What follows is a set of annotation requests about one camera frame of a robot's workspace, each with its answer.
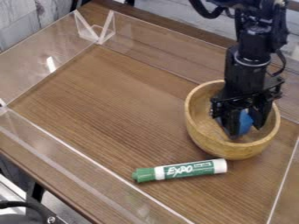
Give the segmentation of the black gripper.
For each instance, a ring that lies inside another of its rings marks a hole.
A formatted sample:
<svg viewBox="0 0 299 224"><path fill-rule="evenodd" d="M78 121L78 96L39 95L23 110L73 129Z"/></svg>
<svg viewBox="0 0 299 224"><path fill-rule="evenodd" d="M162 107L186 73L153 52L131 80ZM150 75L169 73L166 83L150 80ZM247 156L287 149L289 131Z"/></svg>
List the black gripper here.
<svg viewBox="0 0 299 224"><path fill-rule="evenodd" d="M225 87L211 97L211 116L221 117L222 127L231 139L239 135L239 115L249 110L254 127L261 130L275 99L282 97L281 76L283 69L275 73L267 71L269 61L246 61L239 57L239 47L234 45L226 52Z"/></svg>

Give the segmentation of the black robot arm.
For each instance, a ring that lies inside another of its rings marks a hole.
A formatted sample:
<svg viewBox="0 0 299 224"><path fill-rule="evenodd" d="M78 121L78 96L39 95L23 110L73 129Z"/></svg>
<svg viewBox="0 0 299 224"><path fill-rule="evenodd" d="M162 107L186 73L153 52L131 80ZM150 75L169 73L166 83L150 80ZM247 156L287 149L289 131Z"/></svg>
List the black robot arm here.
<svg viewBox="0 0 299 224"><path fill-rule="evenodd" d="M226 51L225 86L211 97L211 116L229 137L266 125L274 100L282 97L286 79L270 72L271 55L281 59L287 43L287 0L190 0L207 19L227 14L235 19L238 43Z"/></svg>

